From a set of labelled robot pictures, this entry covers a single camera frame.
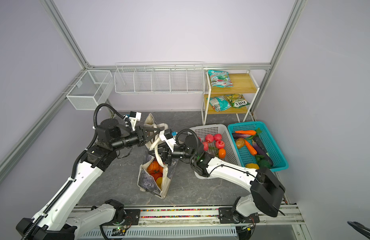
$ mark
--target wire basket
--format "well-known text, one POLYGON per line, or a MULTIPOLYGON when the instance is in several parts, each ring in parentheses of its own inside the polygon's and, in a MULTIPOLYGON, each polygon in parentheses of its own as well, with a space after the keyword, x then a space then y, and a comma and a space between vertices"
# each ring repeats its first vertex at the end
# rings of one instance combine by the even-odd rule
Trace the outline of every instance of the wire basket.
MULTIPOLYGON (((226 162, 229 162, 231 164, 235 164, 238 166, 241 166, 241 163, 239 161, 237 151, 234 148, 234 142, 232 141, 232 138, 229 134, 229 131, 227 130, 226 126, 223 124, 211 124, 211 125, 204 125, 204 126, 198 126, 198 127, 191 127, 191 130, 193 130, 199 138, 201 138, 201 141, 205 141, 205 136, 207 134, 216 135, 217 133, 222 135, 222 141, 225 142, 225 150, 226 150, 226 157, 223 159, 226 162)), ((213 141, 212 143, 209 143, 209 150, 208 153, 218 156, 218 149, 216 149, 216 142, 213 141)))
POLYGON ((86 70, 66 97, 77 110, 95 110, 108 99, 113 81, 108 70, 86 70))
POLYGON ((203 93, 203 67, 117 68, 115 91, 133 93, 203 93))
MULTIPOLYGON (((263 122, 241 122, 241 123, 234 123, 230 124, 228 127, 230 137, 233 139, 232 133, 235 131, 248 131, 248 130, 256 130, 261 129, 261 133, 258 134, 259 138, 263 142, 266 150, 269 153, 269 157, 273 161, 273 166, 270 168, 272 172, 277 172, 280 170, 287 169, 289 164, 287 163, 284 155, 281 152, 281 149, 278 147, 277 143, 275 142, 273 136, 270 134, 269 130, 267 129, 266 125, 263 122)), ((255 157, 252 156, 249 150, 246 147, 242 147, 237 149, 237 146, 234 144, 235 151, 238 154, 239 160, 242 166, 245 166, 248 163, 257 163, 255 157)))

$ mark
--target white wall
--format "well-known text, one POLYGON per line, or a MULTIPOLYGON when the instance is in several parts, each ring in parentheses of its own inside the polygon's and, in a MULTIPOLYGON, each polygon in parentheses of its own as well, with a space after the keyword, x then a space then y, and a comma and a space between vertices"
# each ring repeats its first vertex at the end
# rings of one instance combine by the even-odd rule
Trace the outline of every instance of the white wall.
POLYGON ((55 0, 86 59, 268 63, 295 0, 55 0))
POLYGON ((79 71, 39 1, 0 1, 0 161, 79 71))
POLYGON ((308 1, 255 115, 312 238, 365 239, 346 221, 370 228, 370 1, 308 1))
MULTIPOLYGON (((109 117, 103 109, 98 121, 109 117)), ((20 239, 17 223, 32 218, 72 173, 73 162, 93 138, 93 111, 68 101, 0 185, 0 240, 20 239)))

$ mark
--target blue plastic basket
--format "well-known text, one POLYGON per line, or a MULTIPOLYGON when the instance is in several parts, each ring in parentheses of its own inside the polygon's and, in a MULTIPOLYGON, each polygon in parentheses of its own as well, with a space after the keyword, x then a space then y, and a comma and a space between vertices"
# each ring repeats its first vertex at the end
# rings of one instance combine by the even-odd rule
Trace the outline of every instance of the blue plastic basket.
MULTIPOLYGON (((270 170, 272 172, 277 172, 280 170, 287 169, 289 167, 289 164, 287 163, 285 157, 283 156, 273 136, 270 134, 269 130, 267 129, 266 125, 263 122, 241 122, 241 123, 230 124, 227 127, 230 133, 230 137, 232 139, 233 139, 232 133, 235 131, 256 130, 257 128, 260 128, 262 130, 262 132, 259 133, 258 136, 261 139, 261 141, 264 143, 264 146, 266 147, 266 150, 268 151, 270 158, 273 160, 274 165, 271 167, 270 170)), ((250 154, 249 150, 246 147, 242 147, 241 149, 238 149, 235 144, 234 144, 234 147, 235 147, 235 150, 237 151, 238 158, 241 162, 241 166, 244 167, 248 163, 257 163, 257 161, 255 160, 255 157, 250 154)))

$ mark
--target carrot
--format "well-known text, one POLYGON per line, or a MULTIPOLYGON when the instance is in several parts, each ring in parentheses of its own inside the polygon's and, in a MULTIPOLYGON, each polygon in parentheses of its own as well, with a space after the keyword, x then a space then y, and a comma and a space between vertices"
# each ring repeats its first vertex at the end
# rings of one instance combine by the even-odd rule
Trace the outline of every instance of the carrot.
POLYGON ((253 146, 250 145, 250 143, 247 140, 245 140, 245 145, 246 145, 246 147, 249 150, 251 155, 253 155, 253 156, 257 155, 257 151, 254 149, 253 146))
POLYGON ((249 130, 249 131, 242 131, 242 130, 240 130, 240 131, 235 131, 235 133, 247 134, 247 135, 252 135, 252 136, 254 136, 255 134, 257 134, 257 132, 254 131, 254 130, 249 130))

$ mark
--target white plastic basket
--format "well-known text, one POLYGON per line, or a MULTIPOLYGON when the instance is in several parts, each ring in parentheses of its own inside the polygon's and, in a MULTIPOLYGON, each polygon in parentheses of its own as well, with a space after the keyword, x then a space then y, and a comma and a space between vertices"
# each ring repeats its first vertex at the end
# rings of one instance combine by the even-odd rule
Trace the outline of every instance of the white plastic basket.
POLYGON ((77 110, 95 110, 108 99, 114 88, 113 81, 111 71, 86 70, 66 97, 77 110))
MULTIPOLYGON (((241 162, 238 158, 237 152, 235 151, 234 142, 230 138, 229 131, 227 127, 223 124, 211 124, 205 126, 191 127, 201 141, 205 141, 205 136, 207 134, 216 135, 217 133, 222 135, 222 141, 225 142, 226 157, 223 159, 226 162, 241 166, 241 162)), ((210 154, 218 155, 218 150, 211 150, 210 147, 216 147, 216 142, 209 143, 209 150, 207 151, 210 154)))

